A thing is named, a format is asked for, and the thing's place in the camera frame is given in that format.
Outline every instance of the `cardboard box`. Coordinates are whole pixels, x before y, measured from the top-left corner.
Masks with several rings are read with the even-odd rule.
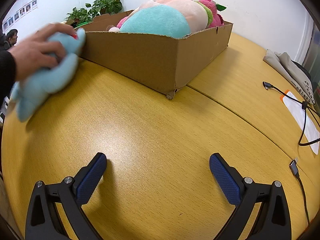
[[[105,31],[131,12],[98,16],[82,26],[87,35],[82,57],[159,91],[169,99],[228,46],[233,26],[225,21],[223,27],[181,39]]]

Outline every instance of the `blue textured gripper pad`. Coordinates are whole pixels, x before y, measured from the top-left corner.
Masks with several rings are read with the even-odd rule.
[[[107,168],[107,157],[102,154],[95,162],[91,170],[84,177],[80,185],[77,187],[76,202],[79,205],[84,205],[89,202],[92,193],[96,189],[104,171]]]
[[[209,166],[228,202],[238,206],[241,202],[240,189],[214,154],[210,156]]]

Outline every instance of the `light blue plush toy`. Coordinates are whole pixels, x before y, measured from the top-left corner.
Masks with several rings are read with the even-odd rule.
[[[62,90],[71,81],[78,67],[78,55],[85,42],[85,31],[79,29],[77,38],[56,33],[48,40],[60,41],[67,55],[57,67],[42,68],[14,85],[10,100],[17,102],[16,112],[21,122],[31,117],[50,94]]]
[[[159,4],[132,15],[123,23],[120,32],[158,34],[178,39],[190,34],[191,30],[181,12],[170,6]]]

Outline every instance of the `black hair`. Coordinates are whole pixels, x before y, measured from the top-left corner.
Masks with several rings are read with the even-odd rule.
[[[12,37],[13,37],[14,35],[16,35],[16,34],[18,34],[18,30],[16,30],[16,29],[10,30],[10,31],[7,33],[7,36],[6,36],[7,40],[9,40],[10,38],[12,38]]]

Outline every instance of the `wood grain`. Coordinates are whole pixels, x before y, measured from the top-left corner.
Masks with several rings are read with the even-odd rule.
[[[301,129],[276,90],[266,90],[266,81],[295,97],[303,98],[295,88],[262,59],[266,50],[232,33],[227,47],[189,85],[232,109],[264,133],[287,155],[298,157],[298,166],[315,185],[320,184],[320,156],[310,146],[298,146]]]
[[[83,208],[105,240],[212,240],[234,209],[210,172],[214,152],[255,182],[281,181],[292,239],[306,228],[300,187],[288,168],[290,158],[254,127],[188,87],[168,100],[82,61],[71,84],[51,96],[30,120],[20,123],[14,110],[6,117],[4,182],[22,232],[35,182],[58,183],[75,175],[97,152],[107,155],[108,168]],[[320,190],[303,171],[300,176],[313,218]],[[253,222],[252,216],[241,239]]]

